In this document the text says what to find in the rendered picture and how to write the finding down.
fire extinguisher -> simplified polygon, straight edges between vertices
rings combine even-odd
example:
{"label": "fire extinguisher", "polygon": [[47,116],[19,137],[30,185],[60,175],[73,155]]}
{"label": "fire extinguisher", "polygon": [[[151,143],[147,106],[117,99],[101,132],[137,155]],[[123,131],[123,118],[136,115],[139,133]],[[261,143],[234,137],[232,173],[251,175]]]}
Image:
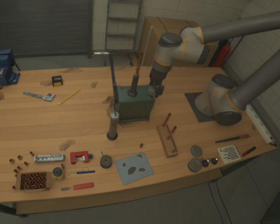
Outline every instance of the fire extinguisher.
{"label": "fire extinguisher", "polygon": [[228,56],[229,52],[230,52],[230,42],[228,42],[228,45],[225,45],[222,48],[220,54],[218,55],[212,67],[221,67],[226,57]]}

black knob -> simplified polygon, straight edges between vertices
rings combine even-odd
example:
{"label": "black knob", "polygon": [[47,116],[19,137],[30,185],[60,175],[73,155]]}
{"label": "black knob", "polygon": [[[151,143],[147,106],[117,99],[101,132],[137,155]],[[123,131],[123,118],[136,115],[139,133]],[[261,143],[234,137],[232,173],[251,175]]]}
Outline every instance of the black knob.
{"label": "black knob", "polygon": [[202,160],[202,166],[205,167],[205,168],[208,167],[210,161],[211,160],[209,158],[207,160]]}
{"label": "black knob", "polygon": [[212,164],[216,165],[218,163],[219,158],[212,158]]}

copper pipe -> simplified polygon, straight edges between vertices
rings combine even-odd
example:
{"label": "copper pipe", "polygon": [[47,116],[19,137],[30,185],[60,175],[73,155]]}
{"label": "copper pipe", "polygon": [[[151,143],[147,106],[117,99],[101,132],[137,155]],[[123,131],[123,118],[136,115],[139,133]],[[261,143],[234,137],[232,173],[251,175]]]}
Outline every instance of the copper pipe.
{"label": "copper pipe", "polygon": [[143,53],[140,53],[140,55],[139,55],[139,59],[138,59],[138,64],[137,64],[137,69],[136,69],[136,75],[138,75],[138,74],[139,74],[139,70],[140,70],[140,65],[141,65],[142,56],[143,56]]}
{"label": "copper pipe", "polygon": [[164,122],[164,124],[163,124],[163,127],[165,127],[165,125],[167,124],[167,122],[168,122],[170,116],[171,116],[171,113],[168,114],[168,116],[167,116],[167,118],[166,118],[166,120],[165,120],[165,122]]}
{"label": "copper pipe", "polygon": [[170,139],[170,137],[173,135],[174,131],[176,130],[176,126],[174,126],[173,130],[171,131],[171,133],[169,134],[168,138],[167,139]]}

concrete floor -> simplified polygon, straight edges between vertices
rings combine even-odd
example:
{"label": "concrete floor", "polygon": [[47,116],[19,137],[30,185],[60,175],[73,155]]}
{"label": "concrete floor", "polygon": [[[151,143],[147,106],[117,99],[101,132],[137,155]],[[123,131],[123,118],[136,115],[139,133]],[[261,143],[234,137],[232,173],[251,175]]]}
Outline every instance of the concrete floor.
{"label": "concrete floor", "polygon": [[[21,70],[104,66],[102,57],[87,59],[87,56],[18,58],[16,62]],[[115,66],[126,65],[129,59],[115,56],[114,63]],[[259,224],[280,192],[280,142],[270,128],[268,130],[276,139],[278,149],[258,157],[216,183],[203,183],[126,203],[33,214],[25,219],[0,213],[0,224]]]}

black tape roll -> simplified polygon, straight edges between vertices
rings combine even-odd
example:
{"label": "black tape roll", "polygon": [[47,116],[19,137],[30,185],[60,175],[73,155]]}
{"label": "black tape roll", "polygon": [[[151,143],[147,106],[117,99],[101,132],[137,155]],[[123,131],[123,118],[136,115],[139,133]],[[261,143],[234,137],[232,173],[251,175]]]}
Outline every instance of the black tape roll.
{"label": "black tape roll", "polygon": [[101,157],[102,168],[110,168],[112,165],[112,158],[109,155],[103,155]]}

